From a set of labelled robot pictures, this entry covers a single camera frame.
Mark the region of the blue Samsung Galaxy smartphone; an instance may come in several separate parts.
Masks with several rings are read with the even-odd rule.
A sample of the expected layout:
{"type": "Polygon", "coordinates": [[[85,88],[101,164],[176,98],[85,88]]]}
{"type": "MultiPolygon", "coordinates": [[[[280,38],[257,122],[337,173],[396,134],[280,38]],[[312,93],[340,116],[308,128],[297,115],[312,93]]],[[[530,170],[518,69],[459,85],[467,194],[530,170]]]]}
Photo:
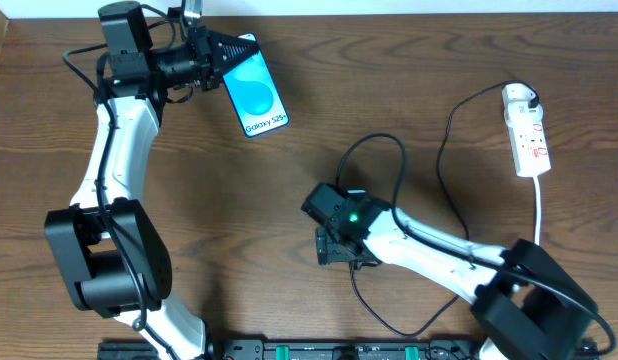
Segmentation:
{"type": "Polygon", "coordinates": [[[289,116],[261,51],[223,76],[246,137],[286,126],[289,116]]]}

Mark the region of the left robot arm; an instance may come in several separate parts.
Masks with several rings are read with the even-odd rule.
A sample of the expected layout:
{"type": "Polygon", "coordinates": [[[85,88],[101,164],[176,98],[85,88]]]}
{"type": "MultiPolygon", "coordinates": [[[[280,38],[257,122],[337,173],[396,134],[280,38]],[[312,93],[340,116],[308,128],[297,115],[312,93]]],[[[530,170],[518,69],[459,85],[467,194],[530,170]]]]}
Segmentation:
{"type": "Polygon", "coordinates": [[[130,326],[161,359],[220,359],[221,343],[172,289],[168,250],[143,207],[144,182],[169,91],[216,89],[260,47],[202,26],[199,3],[185,1],[163,13],[172,37],[157,48],[145,10],[119,1],[98,12],[104,42],[88,82],[97,135],[78,191],[48,213],[45,236],[77,309],[130,326]]]}

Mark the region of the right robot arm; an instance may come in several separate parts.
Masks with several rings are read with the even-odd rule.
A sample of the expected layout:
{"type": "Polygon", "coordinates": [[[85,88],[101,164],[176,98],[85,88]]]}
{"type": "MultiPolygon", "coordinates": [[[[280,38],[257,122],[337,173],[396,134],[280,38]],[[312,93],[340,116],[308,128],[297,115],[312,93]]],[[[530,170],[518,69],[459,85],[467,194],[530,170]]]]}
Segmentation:
{"type": "Polygon", "coordinates": [[[301,209],[317,224],[320,264],[376,261],[418,273],[467,301],[487,336],[481,359],[587,359],[597,304],[540,246],[506,249],[427,226],[363,191],[320,183],[301,209]]]}

